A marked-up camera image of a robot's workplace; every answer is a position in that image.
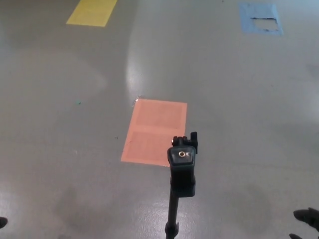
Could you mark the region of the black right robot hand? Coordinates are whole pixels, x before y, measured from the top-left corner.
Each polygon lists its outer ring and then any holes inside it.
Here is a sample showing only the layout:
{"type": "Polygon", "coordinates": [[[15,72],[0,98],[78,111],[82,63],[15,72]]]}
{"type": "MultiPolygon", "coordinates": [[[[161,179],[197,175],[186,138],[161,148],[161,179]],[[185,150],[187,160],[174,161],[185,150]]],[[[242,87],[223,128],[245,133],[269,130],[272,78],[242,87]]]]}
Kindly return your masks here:
{"type": "Polygon", "coordinates": [[[299,209],[293,212],[294,217],[319,231],[319,211],[313,208],[299,209]]]}

